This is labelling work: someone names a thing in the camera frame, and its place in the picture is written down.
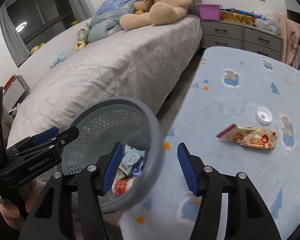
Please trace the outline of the person's left hand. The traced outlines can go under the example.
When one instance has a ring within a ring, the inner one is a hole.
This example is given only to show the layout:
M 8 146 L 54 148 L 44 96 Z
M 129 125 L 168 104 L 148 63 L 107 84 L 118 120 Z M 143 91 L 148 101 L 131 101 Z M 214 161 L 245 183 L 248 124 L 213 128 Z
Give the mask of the person's left hand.
M 39 194 L 37 190 L 37 181 L 33 179 L 29 182 L 31 190 L 28 194 L 28 198 L 25 203 L 25 209 L 27 212 L 30 212 L 33 205 L 35 204 Z M 5 222 L 13 229 L 21 231 L 21 226 L 17 222 L 17 219 L 20 217 L 20 212 L 18 208 L 8 202 L 2 202 L 0 204 L 0 213 L 2 214 Z

